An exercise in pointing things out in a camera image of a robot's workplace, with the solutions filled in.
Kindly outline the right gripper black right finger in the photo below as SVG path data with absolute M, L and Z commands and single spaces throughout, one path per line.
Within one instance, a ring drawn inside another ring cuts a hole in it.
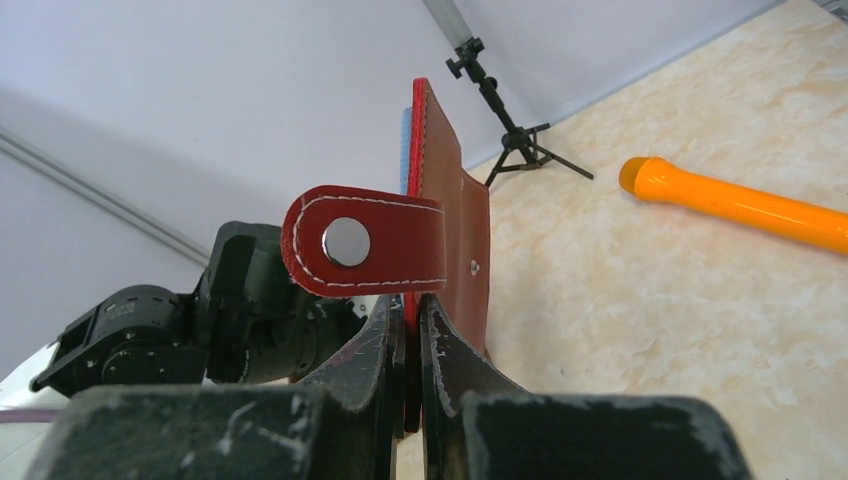
M 430 479 L 748 479 L 724 418 L 686 396 L 534 394 L 419 309 Z

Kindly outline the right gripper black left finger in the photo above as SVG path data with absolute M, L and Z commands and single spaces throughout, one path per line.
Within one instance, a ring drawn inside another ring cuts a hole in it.
M 403 413 L 403 308 L 291 385 L 96 387 L 57 416 L 30 479 L 391 479 Z

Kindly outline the red leather card holder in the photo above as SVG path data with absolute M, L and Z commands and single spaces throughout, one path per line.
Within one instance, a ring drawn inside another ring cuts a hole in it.
M 490 194 L 462 166 L 458 137 L 429 80 L 412 83 L 400 193 L 339 185 L 304 192 L 289 207 L 280 250 L 294 282 L 322 297 L 399 294 L 407 345 L 419 339 L 423 294 L 454 330 L 486 350 Z

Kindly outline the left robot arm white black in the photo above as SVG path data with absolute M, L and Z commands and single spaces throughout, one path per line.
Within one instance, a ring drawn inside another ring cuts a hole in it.
M 2 423 L 46 424 L 97 386 L 306 377 L 360 331 L 367 305 L 297 285 L 280 237 L 277 226 L 228 222 L 192 291 L 141 284 L 99 302 L 2 381 Z

